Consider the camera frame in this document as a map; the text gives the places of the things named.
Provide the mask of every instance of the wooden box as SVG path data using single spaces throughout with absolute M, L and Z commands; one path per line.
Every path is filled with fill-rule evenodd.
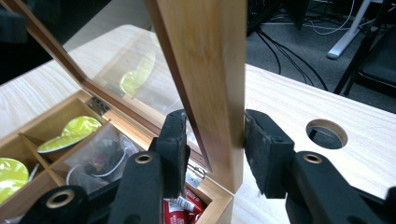
M 175 52 L 172 52 L 166 49 L 165 60 L 163 50 L 153 33 L 127 25 L 72 51 L 70 57 L 25 5 L 18 1 L 5 1 L 4 4 L 8 10 L 18 11 L 28 18 L 30 33 L 65 71 L 73 76 L 82 90 L 72 84 L 70 96 L 61 103 L 47 108 L 44 113 L 40 113 L 1 141 L 0 157 L 23 162 L 29 172 L 32 172 L 36 164 L 39 164 L 40 168 L 30 183 L 0 204 L 0 220 L 23 215 L 43 193 L 65 185 L 67 172 L 71 169 L 65 161 L 79 152 L 102 131 L 103 127 L 114 126 L 118 133 L 124 133 L 129 137 L 139 150 L 147 150 L 151 139 L 159 134 L 165 115 L 184 105 L 187 107 L 192 127 L 189 128 L 189 145 L 193 149 L 189 166 L 192 174 L 198 174 L 199 171 L 199 175 L 194 178 L 201 178 L 198 184 L 191 182 L 187 183 L 187 186 L 207 204 L 199 223 L 231 221 L 233 193 L 242 183 L 245 64 L 243 55 L 234 57 L 231 54 L 231 59 L 222 59 L 219 64 L 204 66 L 210 61 L 208 59 L 207 62 L 191 63 L 192 67 L 188 67 L 186 64 L 183 65 L 182 61 L 177 62 L 176 57 L 179 57 L 181 51 L 175 49 Z M 151 3 L 151 13 L 155 10 L 158 10 L 158 5 Z M 245 13 L 238 4 L 230 10 L 238 11 L 242 16 Z M 153 20 L 157 23 L 161 21 L 158 18 Z M 244 20 L 230 23 L 232 27 L 236 24 L 241 31 L 244 30 Z M 160 31 L 157 32 L 163 46 L 170 46 L 170 42 L 177 41 L 177 38 L 170 34 L 174 31 L 161 31 L 166 29 L 164 24 L 158 25 L 158 28 Z M 245 38 L 244 32 L 238 34 L 240 35 L 235 35 L 237 38 Z M 243 49 L 243 41 L 236 46 L 239 48 L 231 50 Z M 232 65 L 234 70 L 231 74 L 230 71 L 223 70 L 221 63 Z M 53 83 L 62 85 L 62 81 L 68 82 L 70 77 L 59 64 L 47 63 L 30 74 L 38 74 L 38 77 L 43 75 L 45 79 L 53 77 Z M 200 68 L 201 71 L 189 74 L 193 68 Z M 137 91 L 126 92 L 125 88 L 120 87 L 120 83 L 125 74 L 136 70 L 146 73 L 147 80 L 143 78 L 145 80 L 139 81 L 141 83 L 138 83 Z M 219 78 L 210 79 L 210 74 L 219 74 Z M 230 92 L 230 87 L 235 83 L 239 87 Z M 45 81 L 39 89 L 45 90 L 48 88 L 46 85 L 48 83 Z M 63 153 L 56 159 L 49 160 L 37 153 L 40 144 L 59 134 L 69 120 L 78 116 L 94 117 L 100 120 L 103 126 L 68 150 L 62 150 Z

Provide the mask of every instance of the wooden table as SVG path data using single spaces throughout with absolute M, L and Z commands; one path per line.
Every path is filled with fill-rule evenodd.
M 141 32 L 125 25 L 73 50 L 91 77 Z M 77 92 L 80 86 L 54 61 L 0 86 L 0 137 L 34 119 Z M 396 116 L 347 98 L 246 65 L 246 108 L 268 114 L 295 142 L 295 150 L 326 156 L 354 187 L 384 198 L 396 185 Z M 347 133 L 345 147 L 329 150 L 314 144 L 306 125 L 327 119 Z M 234 195 L 233 223 L 285 223 L 284 200 L 266 200 L 249 170 Z

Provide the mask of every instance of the gray carpet floor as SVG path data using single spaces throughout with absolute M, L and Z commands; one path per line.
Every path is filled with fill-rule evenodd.
M 303 26 L 301 30 L 298 30 L 292 24 L 262 24 L 261 28 L 276 42 L 291 49 L 306 60 L 322 77 L 331 92 L 334 91 L 335 86 L 346 71 L 347 66 L 358 49 L 361 40 L 364 38 L 364 34 L 359 33 L 338 59 L 331 60 L 327 58 L 326 54 L 345 31 L 337 31 L 330 35 L 318 35 L 314 32 L 312 27 Z M 274 46 L 272 47 L 280 60 L 281 76 L 289 77 L 303 83 L 306 82 L 307 85 L 312 85 L 309 80 L 304 80 L 301 73 L 280 53 L 280 51 Z M 307 69 L 302 63 L 298 63 L 298 59 L 293 58 L 293 60 L 297 62 L 303 71 L 312 79 L 315 87 L 323 89 L 323 86 L 313 72 Z M 273 52 L 269 50 L 256 33 L 247 37 L 247 63 L 278 73 L 278 65 Z M 386 110 L 390 113 L 396 113 L 396 98 L 389 97 L 358 84 L 355 84 L 350 94 L 345 97 Z

